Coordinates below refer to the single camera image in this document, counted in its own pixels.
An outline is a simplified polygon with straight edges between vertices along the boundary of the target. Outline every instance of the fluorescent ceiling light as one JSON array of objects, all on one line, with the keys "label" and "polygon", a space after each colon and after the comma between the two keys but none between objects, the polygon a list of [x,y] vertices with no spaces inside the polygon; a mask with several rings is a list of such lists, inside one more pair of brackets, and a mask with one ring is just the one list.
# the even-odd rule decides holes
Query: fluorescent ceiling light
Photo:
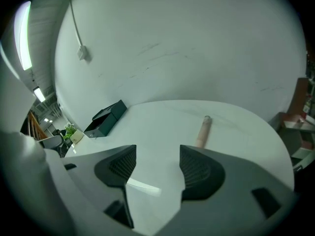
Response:
[{"label": "fluorescent ceiling light", "polygon": [[40,100],[40,102],[43,102],[45,100],[45,97],[39,87],[36,87],[34,89],[34,93],[37,96],[37,98]]},{"label": "fluorescent ceiling light", "polygon": [[32,67],[32,62],[28,44],[28,20],[31,2],[28,1],[20,6],[15,14],[14,19],[14,38],[15,46],[23,70]]}]

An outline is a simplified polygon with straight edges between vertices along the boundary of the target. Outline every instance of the ceiling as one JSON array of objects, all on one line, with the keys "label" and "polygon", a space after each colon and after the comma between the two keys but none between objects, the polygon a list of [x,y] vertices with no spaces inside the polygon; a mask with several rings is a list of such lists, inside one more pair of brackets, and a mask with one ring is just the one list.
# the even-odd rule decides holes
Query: ceiling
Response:
[{"label": "ceiling", "polygon": [[26,87],[33,91],[39,86],[46,100],[41,103],[36,99],[31,110],[38,116],[54,120],[61,116],[57,106],[54,88],[54,55],[60,23],[69,0],[30,0],[31,8],[28,20],[28,44],[32,67],[23,70],[14,43],[14,19],[2,36],[3,49]]}]

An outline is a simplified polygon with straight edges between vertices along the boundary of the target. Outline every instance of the black cardboard box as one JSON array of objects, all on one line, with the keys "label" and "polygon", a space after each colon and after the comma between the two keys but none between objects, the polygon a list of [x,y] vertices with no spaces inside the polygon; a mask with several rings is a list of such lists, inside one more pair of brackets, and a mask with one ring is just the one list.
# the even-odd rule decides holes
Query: black cardboard box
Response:
[{"label": "black cardboard box", "polygon": [[122,100],[102,109],[92,118],[92,123],[84,130],[84,134],[91,138],[107,136],[126,109]]}]

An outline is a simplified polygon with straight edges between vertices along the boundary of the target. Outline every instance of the white cable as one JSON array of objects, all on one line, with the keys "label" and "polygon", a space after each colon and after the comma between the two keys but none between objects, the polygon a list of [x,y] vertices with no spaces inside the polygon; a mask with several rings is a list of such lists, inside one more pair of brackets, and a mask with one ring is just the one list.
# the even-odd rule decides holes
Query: white cable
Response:
[{"label": "white cable", "polygon": [[75,35],[76,35],[76,37],[77,37],[77,40],[78,40],[79,45],[82,46],[82,42],[81,42],[81,39],[80,39],[80,36],[79,36],[79,32],[78,32],[78,27],[77,27],[77,24],[76,24],[75,18],[74,18],[72,0],[69,0],[69,1],[70,1],[71,14],[72,14],[73,23],[74,23],[74,28],[75,28]]}]

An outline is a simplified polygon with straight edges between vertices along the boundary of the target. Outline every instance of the black rubber pad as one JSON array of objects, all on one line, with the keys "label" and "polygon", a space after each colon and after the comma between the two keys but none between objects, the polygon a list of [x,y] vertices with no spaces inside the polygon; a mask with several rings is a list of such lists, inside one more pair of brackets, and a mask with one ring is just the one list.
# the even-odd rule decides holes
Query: black rubber pad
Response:
[{"label": "black rubber pad", "polygon": [[225,171],[216,160],[185,145],[180,146],[180,168],[185,179],[184,200],[204,200],[224,183]]},{"label": "black rubber pad", "polygon": [[130,228],[133,228],[133,221],[129,212],[125,185],[136,167],[136,159],[136,145],[130,145],[123,151],[99,161],[94,167],[94,173],[99,180],[107,186],[121,188],[124,195],[123,204],[119,201],[114,202],[105,213]]},{"label": "black rubber pad", "polygon": [[73,164],[73,163],[68,163],[64,167],[68,171],[68,170],[71,170],[73,168],[76,168],[77,166],[75,164]]},{"label": "black rubber pad", "polygon": [[266,218],[271,217],[281,207],[278,201],[266,188],[252,190],[252,194],[257,200]]}]

